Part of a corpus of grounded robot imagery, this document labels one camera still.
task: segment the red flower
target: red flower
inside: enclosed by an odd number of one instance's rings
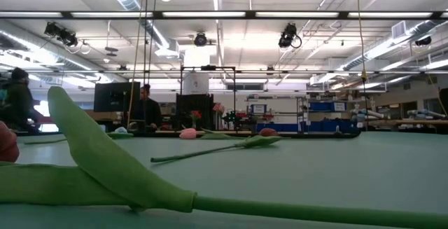
[[[202,114],[199,111],[191,111],[191,117],[194,119],[200,119],[202,118]]]

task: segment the person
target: person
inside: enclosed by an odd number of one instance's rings
[[[137,109],[133,111],[132,118],[146,120],[146,126],[149,126],[152,131],[156,131],[162,125],[162,114],[160,113],[159,104],[149,98],[150,88],[151,86],[148,84],[140,88],[140,100]],[[138,124],[139,129],[143,130],[144,122],[139,122]]]
[[[35,133],[38,132],[36,127],[28,124],[29,118],[37,123],[33,97],[28,84],[28,73],[20,68],[15,68],[11,74],[10,83],[6,86],[6,98],[0,118],[7,123],[17,125],[23,130]]]

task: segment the dark jacket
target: dark jacket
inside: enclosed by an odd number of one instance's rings
[[[157,125],[157,128],[160,128],[162,125],[162,114],[160,113],[159,103],[152,99],[145,100],[140,99],[137,109],[132,111],[132,119],[135,120],[145,120],[146,125],[150,125],[154,123]]]
[[[18,81],[11,81],[6,88],[6,91],[6,108],[17,117],[31,117],[33,97],[29,91],[28,85]]]

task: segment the pink tulip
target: pink tulip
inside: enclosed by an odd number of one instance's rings
[[[179,135],[181,139],[196,139],[196,130],[194,128],[188,128],[182,130],[181,135]]]

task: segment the green table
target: green table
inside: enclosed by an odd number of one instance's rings
[[[62,136],[20,137],[18,163],[75,165]],[[164,179],[201,195],[335,207],[448,213],[448,137],[397,132],[355,139],[290,139],[272,148],[223,151],[178,162],[162,157],[232,141],[133,138],[117,142]],[[194,211],[0,205],[0,228],[376,228]]]

